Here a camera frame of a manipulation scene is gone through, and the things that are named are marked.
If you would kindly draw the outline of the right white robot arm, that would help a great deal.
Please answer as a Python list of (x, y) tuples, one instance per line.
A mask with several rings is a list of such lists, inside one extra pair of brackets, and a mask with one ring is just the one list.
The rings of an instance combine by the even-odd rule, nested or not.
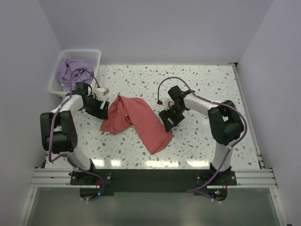
[(246, 119), (230, 100), (211, 101), (191, 89), (182, 91), (178, 86), (172, 87), (168, 94), (169, 98), (157, 100), (157, 104), (164, 107), (159, 116), (166, 132), (184, 120), (184, 111), (194, 110), (209, 119), (211, 134), (216, 142), (209, 178), (213, 184), (220, 185), (226, 180), (225, 171), (231, 169), (234, 146), (246, 135)]

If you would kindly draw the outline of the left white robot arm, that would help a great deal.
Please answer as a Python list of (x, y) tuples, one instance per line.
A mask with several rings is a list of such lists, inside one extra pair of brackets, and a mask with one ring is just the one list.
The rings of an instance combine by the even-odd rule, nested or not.
[(74, 172), (82, 172), (81, 180), (87, 185), (97, 181), (97, 172), (90, 158), (78, 147), (78, 134), (73, 116), (80, 110), (100, 120), (108, 119), (110, 102), (105, 99), (106, 91), (93, 91), (84, 82), (77, 82), (62, 103), (51, 112), (40, 115), (42, 146), (48, 152), (48, 161), (53, 163), (64, 158)]

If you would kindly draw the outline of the salmon red t-shirt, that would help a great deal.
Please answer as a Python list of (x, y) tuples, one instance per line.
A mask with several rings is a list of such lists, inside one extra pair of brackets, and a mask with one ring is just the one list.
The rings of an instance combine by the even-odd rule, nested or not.
[(100, 131), (118, 134), (133, 126), (150, 154), (164, 150), (172, 141), (172, 131), (167, 132), (158, 116), (141, 98), (118, 95), (108, 109), (108, 119)]

